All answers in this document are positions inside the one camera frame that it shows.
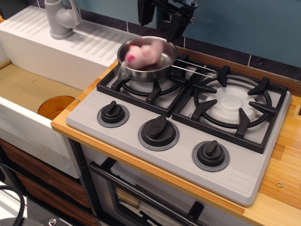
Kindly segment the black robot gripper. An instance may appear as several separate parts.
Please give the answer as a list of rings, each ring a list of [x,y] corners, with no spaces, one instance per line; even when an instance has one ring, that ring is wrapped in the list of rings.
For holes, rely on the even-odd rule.
[[[194,21],[194,10],[198,4],[194,0],[174,0],[180,8],[165,0],[138,0],[138,20],[141,26],[148,25],[153,20],[155,7],[171,16],[167,41],[172,42],[182,37],[186,27]]]

